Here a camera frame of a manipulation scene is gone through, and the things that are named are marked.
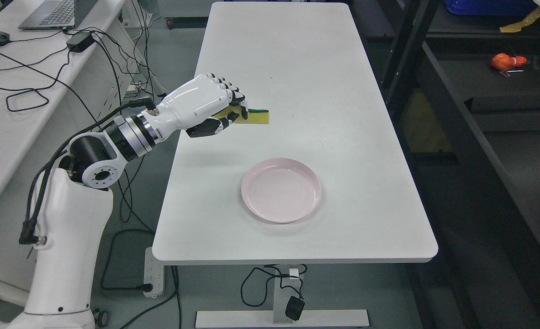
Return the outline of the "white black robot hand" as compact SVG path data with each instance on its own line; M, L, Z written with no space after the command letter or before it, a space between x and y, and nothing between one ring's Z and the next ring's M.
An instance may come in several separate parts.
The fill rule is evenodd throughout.
M239 117L248 119L249 107L239 88L223 77L200 74L167 95L144 118L159 141L177 130L190 138L219 134Z

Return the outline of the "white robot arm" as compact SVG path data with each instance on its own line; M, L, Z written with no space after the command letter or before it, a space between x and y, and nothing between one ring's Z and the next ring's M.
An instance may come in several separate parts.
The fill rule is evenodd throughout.
M189 111L183 119L178 111L144 110L127 118L116 117L101 133L86 128L67 139L58 149L74 158L76 142L95 139L91 150L79 159L89 160L99 148L112 150L115 158L92 161L82 166L80 178L49 161L42 178L34 209L24 225L33 228L39 241L35 273L24 312L10 329L92 329L95 319L90 309L93 273L103 229L111 216L111 185L128 162L151 151L176 130L187 129L217 114Z

